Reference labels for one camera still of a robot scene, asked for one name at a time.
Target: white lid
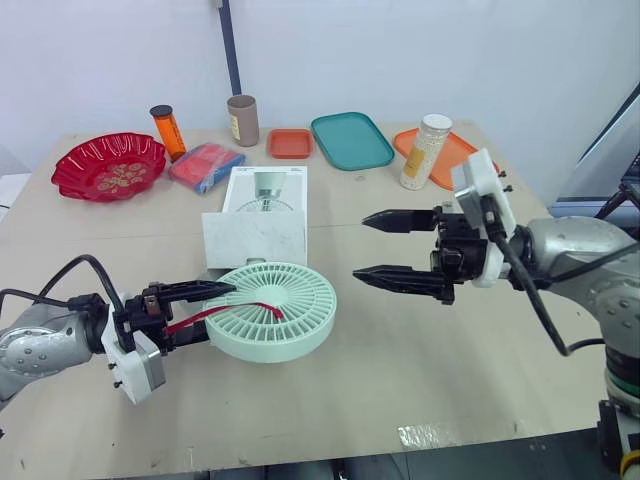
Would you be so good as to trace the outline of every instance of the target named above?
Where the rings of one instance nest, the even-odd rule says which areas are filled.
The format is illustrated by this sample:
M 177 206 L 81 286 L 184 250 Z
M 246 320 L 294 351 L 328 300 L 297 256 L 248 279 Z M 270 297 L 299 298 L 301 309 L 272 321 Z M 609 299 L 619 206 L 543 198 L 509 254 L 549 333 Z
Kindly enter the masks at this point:
M 436 130 L 451 130 L 453 122 L 449 117 L 445 117 L 439 113 L 431 113 L 422 118 L 422 126 Z

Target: metal pole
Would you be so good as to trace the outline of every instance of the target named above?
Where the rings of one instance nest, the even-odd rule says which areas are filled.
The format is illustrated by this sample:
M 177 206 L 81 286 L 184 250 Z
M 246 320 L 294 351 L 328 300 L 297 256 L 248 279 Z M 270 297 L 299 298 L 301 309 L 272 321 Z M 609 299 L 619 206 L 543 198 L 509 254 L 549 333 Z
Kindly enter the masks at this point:
M 229 0 L 218 0 L 220 11 L 220 26 L 222 27 L 222 38 L 224 40 L 224 51 L 227 56 L 227 67 L 229 68 L 229 81 L 231 82 L 231 92 L 233 95 L 240 95 L 240 72 L 238 71 L 238 59 L 236 58 L 236 43 L 233 39 L 233 25 L 231 24 L 231 9 Z

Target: red cord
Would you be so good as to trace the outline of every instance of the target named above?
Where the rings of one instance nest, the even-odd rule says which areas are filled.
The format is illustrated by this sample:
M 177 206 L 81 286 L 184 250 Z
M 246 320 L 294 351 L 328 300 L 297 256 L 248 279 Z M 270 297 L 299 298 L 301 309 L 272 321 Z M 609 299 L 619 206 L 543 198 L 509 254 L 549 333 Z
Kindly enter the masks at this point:
M 222 310 L 226 310 L 227 308 L 242 307 L 244 305 L 257 305 L 258 307 L 266 308 L 267 310 L 269 310 L 271 313 L 273 313 L 275 315 L 275 317 L 278 320 L 281 319 L 281 318 L 284 318 L 284 315 L 283 315 L 282 311 L 279 308 L 272 307 L 271 305 L 267 305 L 266 303 L 262 303 L 262 302 L 240 303 L 240 304 L 237 304 L 237 305 L 222 305 L 220 307 L 213 307 L 213 308 L 209 308 L 208 310 L 203 310 L 202 312 L 196 313 L 195 315 L 192 315 L 191 317 L 185 318 L 184 320 L 181 320 L 178 323 L 174 323 L 173 325 L 169 325 L 167 327 L 167 333 L 169 335 L 171 335 L 172 333 L 177 332 L 181 328 L 188 327 L 192 323 L 197 322 L 201 318 L 208 317 L 209 315 L 213 315 L 214 313 L 221 312 Z

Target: black cable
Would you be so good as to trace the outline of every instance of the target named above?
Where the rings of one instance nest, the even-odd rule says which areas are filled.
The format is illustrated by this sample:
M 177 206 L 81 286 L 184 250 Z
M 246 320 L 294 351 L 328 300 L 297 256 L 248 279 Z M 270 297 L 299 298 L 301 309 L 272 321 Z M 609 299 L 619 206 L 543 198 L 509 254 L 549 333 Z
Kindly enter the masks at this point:
M 25 292 L 23 290 L 16 290 L 15 288 L 5 288 L 4 290 L 0 290 L 0 315 L 2 315 L 2 303 L 4 302 L 4 297 L 6 297 L 7 295 L 14 295 L 16 297 L 35 300 L 38 303 L 45 303 L 47 305 L 53 305 L 54 307 L 67 308 L 69 306 L 67 302 L 48 298 L 43 295 L 36 295 L 34 293 Z
M 584 275 L 585 273 L 595 270 L 596 268 L 599 268 L 602 265 L 605 265 L 609 262 L 613 262 L 614 260 L 618 260 L 619 258 L 622 258 L 625 255 L 629 255 L 630 253 L 633 253 L 634 251 L 638 250 L 638 248 L 640 248 L 640 242 L 632 243 L 631 245 L 627 245 L 626 247 L 621 248 L 620 250 L 616 250 L 615 252 L 610 253 L 609 255 L 600 257 L 597 260 L 594 260 L 593 262 L 586 263 L 584 265 L 579 266 L 578 268 L 574 268 L 573 270 L 569 270 L 568 272 L 564 272 L 559 275 L 556 275 L 555 277 L 551 278 L 551 281 L 553 283 L 558 283 L 558 282 L 565 282 L 567 280 L 571 280 L 572 278 L 575 278 L 575 277 L 579 277 L 580 275 Z
M 102 283 L 102 286 L 107 292 L 107 296 L 109 297 L 109 300 L 111 300 L 111 303 L 113 304 L 115 311 L 118 313 L 124 312 L 124 306 L 122 305 L 122 301 L 120 300 L 120 297 L 118 296 L 116 289 L 113 286 L 113 283 L 111 283 L 111 279 L 109 278 L 109 275 L 107 274 L 106 270 L 104 269 L 104 267 L 98 261 L 97 258 L 95 258 L 93 255 L 88 255 L 88 254 L 79 255 L 73 260 L 71 260 L 69 263 L 67 263 L 64 267 L 62 267 L 60 271 L 56 273 L 51 278 L 51 280 L 47 282 L 44 288 L 40 290 L 40 296 L 41 297 L 46 296 L 47 293 L 49 293 L 49 291 L 55 286 L 56 283 L 60 281 L 62 277 L 64 277 L 67 273 L 73 270 L 76 267 L 76 265 L 82 262 L 87 262 L 89 265 L 91 265 L 93 270 L 96 272 L 96 274 L 98 275 L 98 278 L 100 279 L 100 283 Z
M 551 337 L 551 341 L 556 346 L 556 349 L 558 350 L 558 352 L 560 352 L 561 355 L 568 357 L 579 348 L 586 347 L 588 345 L 604 344 L 604 340 L 601 338 L 590 338 L 587 340 L 581 340 L 567 347 L 564 344 L 562 337 L 560 337 L 558 330 L 556 330 L 556 327 L 553 324 L 551 317 L 549 316 L 549 312 L 547 312 L 547 308 L 544 306 L 542 298 L 540 298 L 540 294 L 538 293 L 538 289 L 533 279 L 531 278 L 531 275 L 529 275 L 529 272 L 520 261 L 520 258 L 518 258 L 518 255 L 511 248 L 509 242 L 507 242 L 507 239 L 502 235 L 496 235 L 492 240 L 498 246 L 509 265 L 511 265 L 513 276 L 516 278 L 516 280 L 518 280 L 518 282 L 520 282 L 520 285 L 522 285 L 522 287 L 524 288 L 531 302 L 531 306 L 540 319 L 540 323 L 542 323 L 542 326 L 549 334 L 549 337 Z

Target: gray floor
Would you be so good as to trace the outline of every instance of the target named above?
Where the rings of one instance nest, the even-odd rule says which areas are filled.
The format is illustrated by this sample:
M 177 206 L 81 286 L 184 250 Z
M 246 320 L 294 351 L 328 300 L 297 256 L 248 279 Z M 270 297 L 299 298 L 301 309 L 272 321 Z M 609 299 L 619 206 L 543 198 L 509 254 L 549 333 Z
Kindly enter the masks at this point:
M 340 471 L 342 477 L 334 477 Z M 522 440 L 145 480 L 614 480 L 595 429 Z

